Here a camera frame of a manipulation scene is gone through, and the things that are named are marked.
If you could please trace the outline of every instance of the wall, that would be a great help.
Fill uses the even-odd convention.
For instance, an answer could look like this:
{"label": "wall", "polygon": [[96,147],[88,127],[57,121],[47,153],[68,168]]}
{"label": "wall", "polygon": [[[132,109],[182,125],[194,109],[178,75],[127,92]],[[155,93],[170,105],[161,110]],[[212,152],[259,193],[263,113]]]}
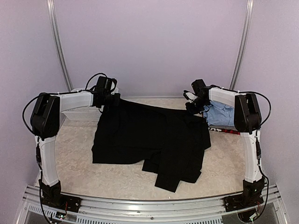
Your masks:
{"label": "wall", "polygon": [[181,97],[199,78],[229,87],[246,3],[55,1],[72,83],[84,87],[90,76],[104,72],[118,80],[123,96]]}
{"label": "wall", "polygon": [[[269,97],[262,127],[262,158],[290,216],[299,223],[299,1],[256,0],[237,90]],[[267,103],[260,99],[263,117]]]}
{"label": "wall", "polygon": [[11,224],[38,174],[23,107],[42,91],[66,90],[45,0],[1,1],[0,78],[0,222]]}

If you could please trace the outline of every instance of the black cloth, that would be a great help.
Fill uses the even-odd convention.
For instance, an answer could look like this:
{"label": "black cloth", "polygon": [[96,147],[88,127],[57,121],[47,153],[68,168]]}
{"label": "black cloth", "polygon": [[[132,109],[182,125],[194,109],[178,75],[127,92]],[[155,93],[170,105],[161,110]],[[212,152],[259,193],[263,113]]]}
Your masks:
{"label": "black cloth", "polygon": [[172,192],[179,182],[195,183],[204,150],[211,146],[206,120],[186,110],[166,109],[121,99],[100,117],[93,163],[133,164],[158,173],[156,187]]}

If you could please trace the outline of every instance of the white backdrop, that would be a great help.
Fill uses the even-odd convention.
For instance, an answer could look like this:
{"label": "white backdrop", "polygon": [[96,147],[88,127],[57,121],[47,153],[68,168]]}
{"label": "white backdrop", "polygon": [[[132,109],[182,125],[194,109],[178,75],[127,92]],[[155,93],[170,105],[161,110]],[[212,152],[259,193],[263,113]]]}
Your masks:
{"label": "white backdrop", "polygon": [[199,78],[229,87],[246,3],[55,1],[74,88],[97,72],[116,78],[123,96],[182,96]]}

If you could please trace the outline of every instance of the plastic basket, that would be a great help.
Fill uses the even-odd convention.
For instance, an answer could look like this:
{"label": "plastic basket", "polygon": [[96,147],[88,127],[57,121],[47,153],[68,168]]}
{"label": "plastic basket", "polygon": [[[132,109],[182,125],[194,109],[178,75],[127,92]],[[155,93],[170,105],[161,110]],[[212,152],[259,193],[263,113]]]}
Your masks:
{"label": "plastic basket", "polygon": [[[84,88],[73,89],[72,92],[83,90]],[[118,93],[118,88],[116,87],[113,93]],[[100,119],[101,113],[99,109],[95,106],[86,106],[76,109],[71,109],[64,111],[63,114],[69,120],[93,120],[98,121]]]}

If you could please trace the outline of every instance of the blue cloth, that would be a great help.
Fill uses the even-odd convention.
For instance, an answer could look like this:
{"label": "blue cloth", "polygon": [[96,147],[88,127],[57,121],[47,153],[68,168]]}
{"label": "blue cloth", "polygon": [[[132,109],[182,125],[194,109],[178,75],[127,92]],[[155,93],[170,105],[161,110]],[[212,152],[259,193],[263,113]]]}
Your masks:
{"label": "blue cloth", "polygon": [[234,125],[234,114],[235,110],[233,107],[211,101],[210,106],[205,106],[204,117],[207,119],[209,125],[215,126],[235,126]]}

